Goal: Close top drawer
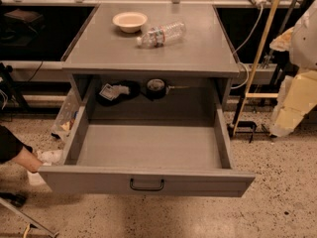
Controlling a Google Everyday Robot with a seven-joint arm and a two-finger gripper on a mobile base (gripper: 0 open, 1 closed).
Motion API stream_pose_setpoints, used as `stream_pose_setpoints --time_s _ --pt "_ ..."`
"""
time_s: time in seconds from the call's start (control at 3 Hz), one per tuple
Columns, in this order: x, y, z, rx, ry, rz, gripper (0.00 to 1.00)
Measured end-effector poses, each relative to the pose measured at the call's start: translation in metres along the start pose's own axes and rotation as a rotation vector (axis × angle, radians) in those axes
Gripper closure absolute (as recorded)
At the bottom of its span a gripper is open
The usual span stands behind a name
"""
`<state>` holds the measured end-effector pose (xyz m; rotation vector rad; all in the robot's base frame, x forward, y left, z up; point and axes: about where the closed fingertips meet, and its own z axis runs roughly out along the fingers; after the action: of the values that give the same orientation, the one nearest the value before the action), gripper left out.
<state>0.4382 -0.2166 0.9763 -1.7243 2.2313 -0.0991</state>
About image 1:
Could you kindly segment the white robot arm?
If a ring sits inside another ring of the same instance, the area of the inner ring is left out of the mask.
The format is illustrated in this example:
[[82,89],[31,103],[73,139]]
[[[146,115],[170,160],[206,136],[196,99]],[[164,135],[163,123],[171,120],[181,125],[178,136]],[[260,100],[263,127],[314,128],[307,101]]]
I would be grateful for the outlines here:
[[289,61],[298,67],[295,76],[287,75],[282,82],[269,125],[273,136],[283,137],[317,106],[317,0],[269,46],[288,51]]

